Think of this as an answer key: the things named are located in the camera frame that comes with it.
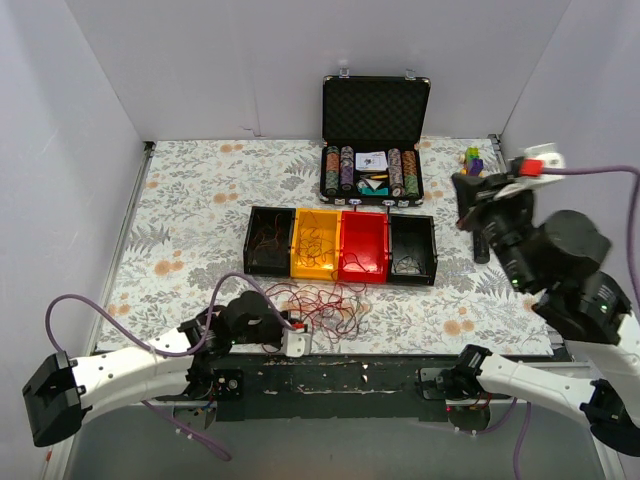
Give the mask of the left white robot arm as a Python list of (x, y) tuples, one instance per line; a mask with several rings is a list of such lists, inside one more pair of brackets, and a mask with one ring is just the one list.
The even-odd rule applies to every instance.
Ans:
[(76, 358), (57, 351), (22, 389), (33, 443), (57, 444), (91, 420), (133, 403), (181, 395), (203, 399), (213, 386), (211, 362), (238, 344), (281, 346), (290, 320), (288, 311), (245, 291), (140, 346)]

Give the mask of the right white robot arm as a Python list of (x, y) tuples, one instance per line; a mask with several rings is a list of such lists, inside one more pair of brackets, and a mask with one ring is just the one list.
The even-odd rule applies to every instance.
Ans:
[(571, 379), (467, 345), (439, 382), (450, 398), (504, 394), (553, 410), (589, 428), (610, 448), (639, 454), (639, 323), (617, 282), (602, 272), (611, 247), (574, 210), (532, 223), (535, 194), (508, 174), (455, 173), (458, 227), (479, 231), (512, 288), (537, 295), (532, 310), (599, 371)]

